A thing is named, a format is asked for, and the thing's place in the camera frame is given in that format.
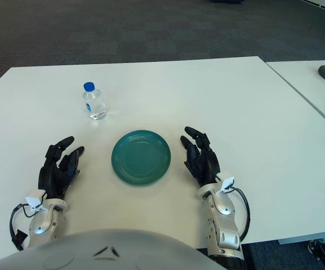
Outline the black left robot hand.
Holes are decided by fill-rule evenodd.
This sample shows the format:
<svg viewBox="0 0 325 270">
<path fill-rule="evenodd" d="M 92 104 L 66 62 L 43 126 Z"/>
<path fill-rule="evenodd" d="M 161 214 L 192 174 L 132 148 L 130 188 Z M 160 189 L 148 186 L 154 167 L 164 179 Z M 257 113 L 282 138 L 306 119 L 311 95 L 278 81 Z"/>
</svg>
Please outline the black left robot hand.
<svg viewBox="0 0 325 270">
<path fill-rule="evenodd" d="M 66 191 L 79 173 L 79 158 L 84 152 L 80 146 L 69 155 L 62 153 L 74 142 L 69 136 L 55 145 L 50 145 L 45 155 L 45 162 L 41 167 L 38 178 L 38 188 L 44 190 L 48 199 L 64 199 Z"/>
</svg>

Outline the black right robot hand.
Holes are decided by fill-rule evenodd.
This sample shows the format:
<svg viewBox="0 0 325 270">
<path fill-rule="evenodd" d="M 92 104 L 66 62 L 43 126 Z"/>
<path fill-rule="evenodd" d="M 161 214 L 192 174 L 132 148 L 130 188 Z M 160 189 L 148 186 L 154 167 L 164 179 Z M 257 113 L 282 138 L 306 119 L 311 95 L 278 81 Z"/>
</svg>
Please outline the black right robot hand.
<svg viewBox="0 0 325 270">
<path fill-rule="evenodd" d="M 220 173 L 220 166 L 215 152 L 210 148 L 207 135 L 192 127 L 185 127 L 184 130 L 195 140 L 192 143 L 185 136 L 180 137 L 180 141 L 186 149 L 185 166 L 197 180 L 199 187 L 215 183 L 216 176 Z"/>
</svg>

